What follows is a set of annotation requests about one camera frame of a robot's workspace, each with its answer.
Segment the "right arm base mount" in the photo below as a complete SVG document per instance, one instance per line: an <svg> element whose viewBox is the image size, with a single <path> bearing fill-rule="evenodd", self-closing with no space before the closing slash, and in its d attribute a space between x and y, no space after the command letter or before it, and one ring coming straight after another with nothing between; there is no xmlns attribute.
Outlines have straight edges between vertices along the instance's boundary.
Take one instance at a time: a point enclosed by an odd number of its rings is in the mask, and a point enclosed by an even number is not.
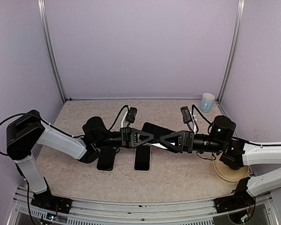
<svg viewBox="0 0 281 225"><path fill-rule="evenodd" d="M247 192L249 179L250 177L241 179L232 195L214 199L217 213L224 213L256 204L256 197L250 196Z"/></svg>

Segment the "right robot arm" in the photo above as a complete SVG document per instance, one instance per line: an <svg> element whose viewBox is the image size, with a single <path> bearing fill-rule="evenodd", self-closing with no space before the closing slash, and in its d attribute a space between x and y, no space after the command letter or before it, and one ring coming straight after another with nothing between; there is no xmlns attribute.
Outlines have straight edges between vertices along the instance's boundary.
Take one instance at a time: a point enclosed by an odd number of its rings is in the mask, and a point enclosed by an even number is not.
<svg viewBox="0 0 281 225"><path fill-rule="evenodd" d="M220 153L219 160L232 169L261 164L281 165L281 142L250 142L234 137L235 128L236 124L228 117L216 116L208 135L179 131L161 136L159 143L174 153ZM230 204L240 208L249 196L256 197L277 188L281 188L281 168L243 178L238 182Z"/></svg>

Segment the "purple phone back up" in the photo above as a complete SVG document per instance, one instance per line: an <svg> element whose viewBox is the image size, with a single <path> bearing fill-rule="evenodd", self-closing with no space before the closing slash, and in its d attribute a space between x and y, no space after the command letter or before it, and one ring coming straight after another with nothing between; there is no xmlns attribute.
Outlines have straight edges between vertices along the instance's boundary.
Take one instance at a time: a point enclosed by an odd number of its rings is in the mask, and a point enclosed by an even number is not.
<svg viewBox="0 0 281 225"><path fill-rule="evenodd" d="M155 147L157 147L157 148L160 148L160 149L168 150L167 147L162 146L160 143L153 143L153 144L151 144L151 145L152 145L152 146L155 146Z"/></svg>

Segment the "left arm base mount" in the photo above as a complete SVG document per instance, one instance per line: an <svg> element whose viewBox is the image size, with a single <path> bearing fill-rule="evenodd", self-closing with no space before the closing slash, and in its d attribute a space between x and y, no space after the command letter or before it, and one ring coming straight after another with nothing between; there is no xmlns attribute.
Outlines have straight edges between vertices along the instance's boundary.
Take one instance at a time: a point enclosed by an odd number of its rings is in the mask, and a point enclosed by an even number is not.
<svg viewBox="0 0 281 225"><path fill-rule="evenodd" d="M46 184L46 190L40 194L34 193L31 200L31 204L33 206L55 211L57 213L60 212L69 214L72 205L72 200L70 198L53 195L45 178L44 180Z"/></svg>

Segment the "white-edged phone screen up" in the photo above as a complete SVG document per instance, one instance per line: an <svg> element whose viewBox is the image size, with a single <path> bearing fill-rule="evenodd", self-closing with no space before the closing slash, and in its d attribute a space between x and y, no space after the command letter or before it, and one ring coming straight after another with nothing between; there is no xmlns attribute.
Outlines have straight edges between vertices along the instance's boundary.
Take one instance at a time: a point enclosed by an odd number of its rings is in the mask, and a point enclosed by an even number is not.
<svg viewBox="0 0 281 225"><path fill-rule="evenodd" d="M133 169L137 172L149 172L151 163L151 147L143 145L137 147L134 155Z"/></svg>

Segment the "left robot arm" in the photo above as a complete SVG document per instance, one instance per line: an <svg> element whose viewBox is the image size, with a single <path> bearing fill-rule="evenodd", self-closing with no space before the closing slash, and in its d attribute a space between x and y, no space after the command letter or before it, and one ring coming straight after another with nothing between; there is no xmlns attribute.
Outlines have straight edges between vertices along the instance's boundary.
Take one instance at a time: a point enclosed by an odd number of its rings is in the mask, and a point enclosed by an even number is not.
<svg viewBox="0 0 281 225"><path fill-rule="evenodd" d="M154 138L150 133L131 127L109 131L102 118L98 116L88 119L83 125L82 137L74 137L58 130L43 120L37 110L21 113L17 117L6 129L7 155L15 162L33 193L38 195L38 201L48 209L56 204L56 197L49 193L49 185L41 175L32 155L32 149L36 144L90 164L100 157L100 149L136 149Z"/></svg>

